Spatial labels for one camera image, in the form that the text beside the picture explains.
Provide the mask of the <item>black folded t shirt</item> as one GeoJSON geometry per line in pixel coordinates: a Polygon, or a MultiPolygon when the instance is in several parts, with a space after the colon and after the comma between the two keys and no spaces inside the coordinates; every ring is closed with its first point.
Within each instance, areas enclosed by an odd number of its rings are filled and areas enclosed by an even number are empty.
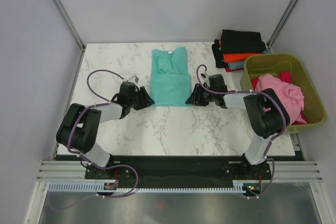
{"type": "Polygon", "coordinates": [[[266,49],[261,33],[255,31],[223,29],[220,41],[225,54],[263,52],[266,49]]]}
{"type": "Polygon", "coordinates": [[[215,59],[216,68],[225,68],[226,63],[224,62],[224,56],[220,50],[219,40],[215,39],[212,44],[212,52],[215,59]]]}

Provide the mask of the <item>grey blue folded t shirt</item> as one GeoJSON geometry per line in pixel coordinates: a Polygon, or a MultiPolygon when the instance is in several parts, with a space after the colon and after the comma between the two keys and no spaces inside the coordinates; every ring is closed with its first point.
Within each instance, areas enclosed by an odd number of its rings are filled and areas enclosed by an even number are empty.
{"type": "MultiPolygon", "coordinates": [[[[271,53],[271,50],[269,49],[265,49],[262,54],[270,54],[271,53]]],[[[240,69],[240,68],[243,68],[244,67],[244,62],[245,61],[239,61],[239,62],[231,62],[231,63],[227,63],[228,64],[228,67],[230,69],[240,69]]]]}

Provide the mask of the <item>aluminium front rail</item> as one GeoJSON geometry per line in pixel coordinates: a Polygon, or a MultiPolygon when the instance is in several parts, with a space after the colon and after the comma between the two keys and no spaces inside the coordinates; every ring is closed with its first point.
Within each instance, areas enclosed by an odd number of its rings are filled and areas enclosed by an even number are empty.
{"type": "MultiPolygon", "coordinates": [[[[78,161],[43,161],[37,175],[45,181],[81,181],[86,169],[78,161]]],[[[322,182],[322,175],[315,161],[276,161],[275,182],[322,182]]]]}

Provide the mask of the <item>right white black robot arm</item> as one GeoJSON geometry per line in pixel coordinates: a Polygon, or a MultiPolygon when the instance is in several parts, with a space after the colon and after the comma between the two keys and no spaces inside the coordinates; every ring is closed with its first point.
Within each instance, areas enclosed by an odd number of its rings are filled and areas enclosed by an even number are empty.
{"type": "Polygon", "coordinates": [[[283,133],[290,123],[290,116],[275,91],[228,91],[221,74],[202,74],[204,83],[197,83],[186,104],[208,106],[213,102],[222,109],[242,109],[254,132],[249,148],[244,153],[247,162],[240,166],[241,174],[248,179],[259,173],[259,164],[267,159],[267,153],[276,136],[283,133]]]}

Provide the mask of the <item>right aluminium frame post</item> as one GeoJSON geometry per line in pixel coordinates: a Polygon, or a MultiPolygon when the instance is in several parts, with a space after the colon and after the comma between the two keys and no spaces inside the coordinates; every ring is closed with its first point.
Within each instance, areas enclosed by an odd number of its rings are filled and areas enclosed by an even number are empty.
{"type": "Polygon", "coordinates": [[[281,31],[283,30],[284,26],[286,25],[290,15],[292,14],[293,10],[295,9],[295,7],[297,6],[299,0],[290,0],[285,11],[283,12],[279,22],[277,23],[274,31],[272,32],[270,38],[268,39],[267,43],[266,43],[266,47],[268,49],[270,49],[273,44],[275,43],[275,41],[277,40],[277,38],[279,37],[281,31]]]}

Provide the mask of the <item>black folded t shirt bottom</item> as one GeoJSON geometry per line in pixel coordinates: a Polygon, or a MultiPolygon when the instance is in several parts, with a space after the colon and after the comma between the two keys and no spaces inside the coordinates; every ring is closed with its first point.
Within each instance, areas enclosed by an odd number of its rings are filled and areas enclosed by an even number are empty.
{"type": "Polygon", "coordinates": [[[225,68],[226,63],[224,62],[224,56],[220,50],[219,40],[215,39],[212,44],[212,52],[215,59],[216,68],[225,68]]]}

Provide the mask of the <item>teal t shirt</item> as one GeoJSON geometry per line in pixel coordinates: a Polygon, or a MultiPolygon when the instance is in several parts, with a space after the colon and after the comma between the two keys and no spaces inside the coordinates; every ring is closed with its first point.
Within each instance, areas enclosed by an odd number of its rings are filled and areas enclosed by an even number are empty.
{"type": "Polygon", "coordinates": [[[191,93],[186,48],[152,50],[150,97],[155,106],[186,107],[191,93]]]}

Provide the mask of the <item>black folded t shirt top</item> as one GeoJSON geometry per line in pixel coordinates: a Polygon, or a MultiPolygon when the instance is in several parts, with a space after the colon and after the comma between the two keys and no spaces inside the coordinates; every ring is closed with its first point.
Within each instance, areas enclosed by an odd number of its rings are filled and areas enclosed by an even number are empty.
{"type": "Polygon", "coordinates": [[[263,52],[266,49],[261,33],[255,31],[223,29],[220,41],[225,54],[263,52]]]}

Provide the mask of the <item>olive green plastic bin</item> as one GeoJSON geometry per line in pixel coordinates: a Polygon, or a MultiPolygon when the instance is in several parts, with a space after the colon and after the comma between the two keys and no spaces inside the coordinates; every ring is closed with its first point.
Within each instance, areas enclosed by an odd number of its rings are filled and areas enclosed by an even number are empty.
{"type": "Polygon", "coordinates": [[[325,108],[298,58],[289,54],[262,54],[247,58],[240,80],[243,90],[271,88],[290,116],[287,134],[322,124],[325,108]]]}

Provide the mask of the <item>left aluminium frame post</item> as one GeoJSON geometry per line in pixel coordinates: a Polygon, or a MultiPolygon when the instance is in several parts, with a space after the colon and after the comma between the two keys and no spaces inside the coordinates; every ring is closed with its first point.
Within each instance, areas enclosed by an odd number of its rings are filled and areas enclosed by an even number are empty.
{"type": "Polygon", "coordinates": [[[65,22],[69,32],[71,33],[73,39],[75,40],[77,46],[80,48],[80,50],[83,52],[86,48],[85,43],[83,42],[83,40],[80,38],[79,33],[77,32],[68,12],[66,11],[63,3],[61,0],[52,0],[53,4],[55,5],[59,15],[61,16],[61,18],[63,19],[63,21],[65,22]]]}

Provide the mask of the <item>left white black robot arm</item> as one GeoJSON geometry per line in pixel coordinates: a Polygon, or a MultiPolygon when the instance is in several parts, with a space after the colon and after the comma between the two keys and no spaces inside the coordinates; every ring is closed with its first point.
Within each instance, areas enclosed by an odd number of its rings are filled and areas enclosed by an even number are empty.
{"type": "Polygon", "coordinates": [[[125,118],[132,109],[138,111],[154,105],[145,87],[124,81],[119,92],[106,103],[84,106],[73,103],[69,107],[56,133],[56,141],[69,152],[83,157],[97,166],[97,173],[103,178],[111,178],[115,165],[111,155],[97,143],[101,123],[125,118]]]}

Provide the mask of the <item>orange folded t shirt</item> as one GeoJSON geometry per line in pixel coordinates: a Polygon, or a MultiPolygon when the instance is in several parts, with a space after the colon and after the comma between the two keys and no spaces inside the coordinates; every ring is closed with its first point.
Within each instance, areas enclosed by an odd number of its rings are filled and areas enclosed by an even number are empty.
{"type": "Polygon", "coordinates": [[[231,63],[231,62],[245,61],[250,56],[262,55],[262,54],[263,54],[262,52],[223,54],[223,58],[225,63],[231,63]]]}

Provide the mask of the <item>aluminium frame post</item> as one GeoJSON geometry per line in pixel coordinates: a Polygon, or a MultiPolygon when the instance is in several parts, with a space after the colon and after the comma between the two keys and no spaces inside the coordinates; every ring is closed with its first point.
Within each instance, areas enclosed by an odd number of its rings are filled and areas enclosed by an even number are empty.
{"type": "Polygon", "coordinates": [[[77,32],[68,12],[66,11],[63,3],[61,0],[52,0],[53,4],[55,5],[59,15],[61,16],[61,18],[63,19],[63,21],[65,22],[69,32],[71,33],[73,39],[75,40],[77,46],[80,48],[80,50],[83,52],[86,48],[85,43],[83,42],[83,40],[80,38],[79,33],[77,32]]]}
{"type": "Polygon", "coordinates": [[[283,30],[284,26],[286,25],[290,15],[292,14],[293,10],[295,9],[295,7],[297,6],[299,0],[290,0],[285,11],[283,12],[279,22],[277,23],[274,31],[272,32],[270,38],[268,39],[267,43],[266,43],[266,47],[268,49],[270,49],[273,44],[275,43],[275,41],[277,40],[277,38],[279,37],[281,31],[283,30]]]}

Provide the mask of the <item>red folded t shirt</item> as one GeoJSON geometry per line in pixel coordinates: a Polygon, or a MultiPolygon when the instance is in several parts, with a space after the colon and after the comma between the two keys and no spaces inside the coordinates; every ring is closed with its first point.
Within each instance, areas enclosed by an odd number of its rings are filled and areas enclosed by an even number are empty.
{"type": "Polygon", "coordinates": [[[230,69],[229,67],[225,67],[225,71],[226,72],[236,72],[236,71],[241,71],[243,70],[243,68],[240,68],[240,69],[230,69]]]}

